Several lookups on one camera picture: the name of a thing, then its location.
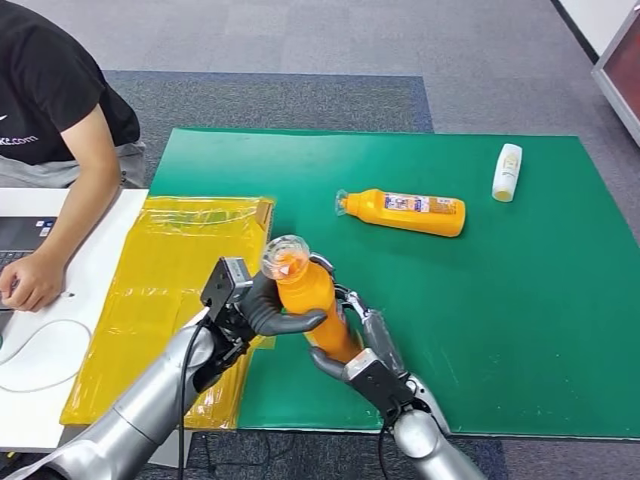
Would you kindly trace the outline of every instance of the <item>black t-shirt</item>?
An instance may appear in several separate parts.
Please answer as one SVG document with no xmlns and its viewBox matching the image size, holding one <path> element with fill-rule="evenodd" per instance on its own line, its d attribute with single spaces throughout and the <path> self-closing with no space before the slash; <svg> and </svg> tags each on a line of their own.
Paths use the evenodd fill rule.
<svg viewBox="0 0 640 480">
<path fill-rule="evenodd" d="M 0 155 L 30 165 L 72 160 L 60 132 L 100 103 L 115 146 L 140 138 L 136 114 L 82 45 L 0 0 Z"/>
</svg>

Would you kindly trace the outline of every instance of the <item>orange plastic bottle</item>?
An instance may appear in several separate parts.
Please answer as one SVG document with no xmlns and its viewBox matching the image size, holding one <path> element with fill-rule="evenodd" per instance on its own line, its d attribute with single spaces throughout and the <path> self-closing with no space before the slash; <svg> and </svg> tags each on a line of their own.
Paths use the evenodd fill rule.
<svg viewBox="0 0 640 480">
<path fill-rule="evenodd" d="M 464 225 L 464 202 L 457 198 L 388 193 L 377 189 L 361 193 L 340 190 L 336 213 L 348 213 L 363 222 L 414 230 L 445 237 L 460 235 Z"/>
<path fill-rule="evenodd" d="M 309 247 L 302 238 L 285 235 L 271 241 L 263 256 L 262 271 L 275 280 L 280 300 L 288 312 L 303 314 L 314 309 L 327 312 L 326 320 L 305 333 L 310 344 L 345 363 L 362 350 L 362 343 L 352 337 L 338 313 L 331 275 L 309 261 Z"/>
</svg>

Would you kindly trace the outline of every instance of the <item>gray pants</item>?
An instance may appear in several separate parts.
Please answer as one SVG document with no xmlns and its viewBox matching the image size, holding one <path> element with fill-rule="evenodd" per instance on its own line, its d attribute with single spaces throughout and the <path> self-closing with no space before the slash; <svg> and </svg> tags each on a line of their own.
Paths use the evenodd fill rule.
<svg viewBox="0 0 640 480">
<path fill-rule="evenodd" d="M 115 147 L 125 188 L 144 186 L 143 142 Z M 29 165 L 0 155 L 0 188 L 66 188 L 78 178 L 80 167 L 75 160 Z"/>
</svg>

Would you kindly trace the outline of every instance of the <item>bottle cap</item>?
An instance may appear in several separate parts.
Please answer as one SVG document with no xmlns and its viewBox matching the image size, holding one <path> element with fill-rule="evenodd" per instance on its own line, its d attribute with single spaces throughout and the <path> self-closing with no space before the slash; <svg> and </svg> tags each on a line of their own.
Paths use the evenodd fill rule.
<svg viewBox="0 0 640 480">
<path fill-rule="evenodd" d="M 340 217 L 346 214 L 346 197 L 348 196 L 346 190 L 338 190 L 336 194 L 336 215 Z"/>
<path fill-rule="evenodd" d="M 309 246 L 296 235 L 285 235 L 266 245 L 262 256 L 262 273 L 282 282 L 293 282 L 306 271 Z"/>
</svg>

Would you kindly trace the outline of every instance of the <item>laptop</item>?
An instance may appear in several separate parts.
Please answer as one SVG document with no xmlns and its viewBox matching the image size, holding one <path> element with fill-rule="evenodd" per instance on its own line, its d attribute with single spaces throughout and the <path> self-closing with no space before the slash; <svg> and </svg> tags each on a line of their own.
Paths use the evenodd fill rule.
<svg viewBox="0 0 640 480">
<path fill-rule="evenodd" d="M 42 245 L 55 222 L 55 217 L 0 217 L 0 273 Z M 0 300 L 0 311 L 3 310 L 11 309 Z"/>
</svg>

